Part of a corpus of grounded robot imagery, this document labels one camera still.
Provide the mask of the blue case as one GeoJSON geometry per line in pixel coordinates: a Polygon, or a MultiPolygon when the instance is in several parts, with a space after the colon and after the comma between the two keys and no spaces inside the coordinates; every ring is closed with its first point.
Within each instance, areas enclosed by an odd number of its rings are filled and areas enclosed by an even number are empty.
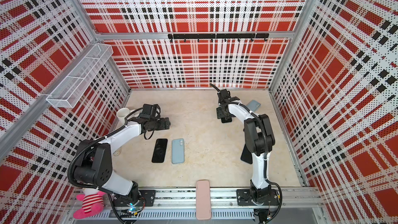
{"type": "Polygon", "coordinates": [[[246,106],[250,111],[256,112],[260,108],[261,104],[256,100],[251,100],[246,106]]]}

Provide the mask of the black phone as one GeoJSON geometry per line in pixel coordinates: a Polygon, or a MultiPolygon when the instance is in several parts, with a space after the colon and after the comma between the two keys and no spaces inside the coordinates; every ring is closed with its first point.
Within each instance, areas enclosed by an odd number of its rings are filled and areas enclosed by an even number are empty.
{"type": "Polygon", "coordinates": [[[157,139],[152,155],[152,163],[163,163],[165,160],[168,139],[157,139]]]}
{"type": "Polygon", "coordinates": [[[229,123],[232,122],[232,118],[221,118],[222,123],[229,123]]]}
{"type": "Polygon", "coordinates": [[[252,164],[253,160],[252,160],[252,154],[251,152],[248,150],[247,146],[244,145],[240,160],[242,162],[245,162],[247,164],[252,164]]]}

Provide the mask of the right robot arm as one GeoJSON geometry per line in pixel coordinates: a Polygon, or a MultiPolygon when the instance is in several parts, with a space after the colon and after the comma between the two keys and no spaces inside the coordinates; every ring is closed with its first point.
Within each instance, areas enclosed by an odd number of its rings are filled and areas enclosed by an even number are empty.
{"type": "Polygon", "coordinates": [[[253,165],[248,193],[237,192],[238,204],[280,206],[282,190],[268,176],[268,161],[275,145],[275,136],[268,115],[258,115],[244,105],[227,89],[216,88],[218,96],[217,118],[223,123],[235,117],[244,125],[245,149],[251,154],[253,165]]]}

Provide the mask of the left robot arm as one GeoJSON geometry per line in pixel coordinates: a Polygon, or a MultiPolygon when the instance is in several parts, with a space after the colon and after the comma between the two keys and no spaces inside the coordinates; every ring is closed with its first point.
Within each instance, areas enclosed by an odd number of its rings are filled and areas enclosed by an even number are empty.
{"type": "Polygon", "coordinates": [[[113,169],[113,153],[146,132],[168,130],[168,118],[132,118],[115,131],[95,140],[82,141],[72,159],[67,177],[75,187],[96,189],[135,204],[142,198],[138,183],[126,179],[113,169]]]}

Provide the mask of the light blue cased phone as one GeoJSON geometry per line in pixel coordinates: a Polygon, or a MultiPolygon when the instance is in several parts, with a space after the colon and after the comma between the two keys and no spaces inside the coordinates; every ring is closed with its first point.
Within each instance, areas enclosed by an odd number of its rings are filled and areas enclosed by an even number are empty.
{"type": "Polygon", "coordinates": [[[184,162],[184,139],[172,140],[172,164],[181,164],[184,162]]]}

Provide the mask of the pink phone case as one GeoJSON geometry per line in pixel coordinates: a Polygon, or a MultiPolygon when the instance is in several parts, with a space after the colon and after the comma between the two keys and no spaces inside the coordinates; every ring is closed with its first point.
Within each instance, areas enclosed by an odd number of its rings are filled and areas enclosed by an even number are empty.
{"type": "Polygon", "coordinates": [[[210,183],[208,180],[199,180],[196,184],[196,218],[209,220],[211,217],[210,183]]]}

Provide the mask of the white ceramic mug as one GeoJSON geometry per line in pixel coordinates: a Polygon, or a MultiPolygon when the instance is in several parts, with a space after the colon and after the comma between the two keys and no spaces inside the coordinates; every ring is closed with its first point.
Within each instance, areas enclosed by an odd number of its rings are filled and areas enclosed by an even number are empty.
{"type": "Polygon", "coordinates": [[[131,113],[132,111],[129,108],[121,108],[117,111],[116,116],[119,120],[121,125],[125,124],[125,118],[131,113]]]}

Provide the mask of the pink plush toy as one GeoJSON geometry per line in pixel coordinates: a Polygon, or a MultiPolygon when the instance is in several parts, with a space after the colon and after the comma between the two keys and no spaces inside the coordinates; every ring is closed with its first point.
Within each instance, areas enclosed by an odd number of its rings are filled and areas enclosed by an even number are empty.
{"type": "Polygon", "coordinates": [[[105,192],[97,189],[84,188],[83,193],[76,197],[82,205],[81,208],[73,214],[73,217],[75,219],[85,219],[101,213],[105,207],[105,195],[105,192]]]}

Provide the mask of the black hook rail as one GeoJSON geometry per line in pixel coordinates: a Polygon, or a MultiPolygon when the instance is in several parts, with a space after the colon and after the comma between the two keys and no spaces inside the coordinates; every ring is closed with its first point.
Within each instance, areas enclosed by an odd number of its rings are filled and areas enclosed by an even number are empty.
{"type": "Polygon", "coordinates": [[[269,33],[207,33],[207,34],[168,34],[169,40],[189,39],[268,39],[269,33]]]}

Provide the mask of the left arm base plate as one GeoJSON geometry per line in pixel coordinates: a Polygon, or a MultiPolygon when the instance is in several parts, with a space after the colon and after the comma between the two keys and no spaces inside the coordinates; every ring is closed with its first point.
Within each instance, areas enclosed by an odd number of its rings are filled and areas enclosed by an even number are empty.
{"type": "Polygon", "coordinates": [[[115,195],[113,199],[116,207],[152,207],[155,200],[155,190],[138,190],[137,193],[128,196],[115,195]]]}

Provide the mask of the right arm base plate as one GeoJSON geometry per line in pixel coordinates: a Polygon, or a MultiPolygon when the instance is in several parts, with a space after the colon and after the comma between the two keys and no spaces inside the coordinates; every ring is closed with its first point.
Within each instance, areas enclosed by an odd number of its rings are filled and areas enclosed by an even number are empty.
{"type": "Polygon", "coordinates": [[[279,204],[277,191],[269,188],[238,189],[236,197],[239,206],[277,206],[279,204]]]}

